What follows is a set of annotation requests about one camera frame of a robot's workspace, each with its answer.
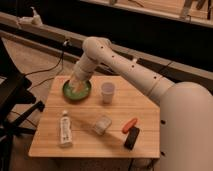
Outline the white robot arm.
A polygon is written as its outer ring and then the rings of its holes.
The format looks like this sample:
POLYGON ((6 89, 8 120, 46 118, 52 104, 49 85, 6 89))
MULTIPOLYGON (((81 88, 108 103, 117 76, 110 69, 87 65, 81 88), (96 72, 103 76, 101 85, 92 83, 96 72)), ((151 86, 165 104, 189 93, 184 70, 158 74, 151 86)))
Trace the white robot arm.
POLYGON ((213 171, 213 94, 194 82, 174 83, 88 37, 71 78, 85 81, 100 63, 112 68, 160 107, 160 171, 213 171))

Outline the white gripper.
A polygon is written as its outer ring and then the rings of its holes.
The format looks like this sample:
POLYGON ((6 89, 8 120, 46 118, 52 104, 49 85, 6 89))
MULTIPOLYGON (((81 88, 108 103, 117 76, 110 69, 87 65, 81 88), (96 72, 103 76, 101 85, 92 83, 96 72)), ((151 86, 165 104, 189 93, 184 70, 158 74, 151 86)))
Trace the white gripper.
POLYGON ((79 60, 73 67, 69 86, 73 93, 80 93, 86 89, 86 83, 94 73, 94 63, 92 61, 79 60))

